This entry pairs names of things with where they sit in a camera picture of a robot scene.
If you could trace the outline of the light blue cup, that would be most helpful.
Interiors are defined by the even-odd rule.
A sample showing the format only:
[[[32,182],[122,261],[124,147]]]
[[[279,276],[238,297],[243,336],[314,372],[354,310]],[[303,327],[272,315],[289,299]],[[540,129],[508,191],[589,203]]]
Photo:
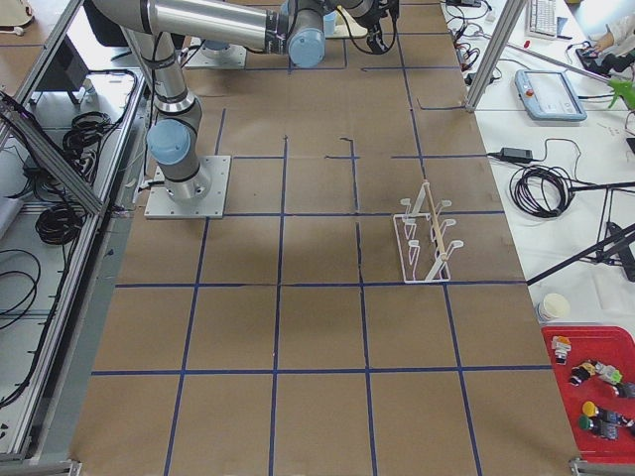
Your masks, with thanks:
[[[323,32],[327,37],[332,37],[336,28],[336,13],[331,11],[330,13],[322,17],[323,20]]]

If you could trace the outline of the paper cup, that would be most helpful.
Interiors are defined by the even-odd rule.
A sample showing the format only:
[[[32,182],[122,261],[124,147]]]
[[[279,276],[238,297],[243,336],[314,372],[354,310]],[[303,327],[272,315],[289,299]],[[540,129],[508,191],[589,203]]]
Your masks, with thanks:
[[[568,317],[571,312],[569,300],[557,293],[546,294],[538,303],[537,313],[542,321]]]

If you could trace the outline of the cream plastic tray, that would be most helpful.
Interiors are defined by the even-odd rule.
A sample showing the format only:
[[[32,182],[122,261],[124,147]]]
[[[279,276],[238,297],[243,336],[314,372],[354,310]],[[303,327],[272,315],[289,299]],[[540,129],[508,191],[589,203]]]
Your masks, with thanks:
[[[361,27],[351,15],[341,7],[338,7],[336,11],[336,28],[332,37],[327,39],[344,39],[352,35],[354,39],[363,38],[367,34],[367,30]]]

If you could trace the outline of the black power adapter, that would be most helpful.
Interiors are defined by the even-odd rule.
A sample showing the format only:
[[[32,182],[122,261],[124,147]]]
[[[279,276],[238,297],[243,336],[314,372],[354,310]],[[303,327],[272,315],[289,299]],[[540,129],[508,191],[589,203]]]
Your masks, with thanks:
[[[529,164],[534,160],[533,152],[528,149],[503,147],[499,152],[499,159],[502,162]]]

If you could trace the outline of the teach pendant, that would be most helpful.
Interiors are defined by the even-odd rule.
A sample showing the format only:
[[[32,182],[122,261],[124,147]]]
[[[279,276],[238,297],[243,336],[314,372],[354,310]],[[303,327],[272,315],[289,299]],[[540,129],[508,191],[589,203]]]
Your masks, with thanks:
[[[514,83],[528,115],[535,121],[581,122],[587,114],[561,71],[519,69]]]

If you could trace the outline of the red parts tray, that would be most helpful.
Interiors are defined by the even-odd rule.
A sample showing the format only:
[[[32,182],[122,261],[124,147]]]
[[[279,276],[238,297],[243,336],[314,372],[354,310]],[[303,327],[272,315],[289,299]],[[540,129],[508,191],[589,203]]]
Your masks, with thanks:
[[[542,334],[571,430],[589,462],[634,462],[634,340],[617,326],[547,325]]]

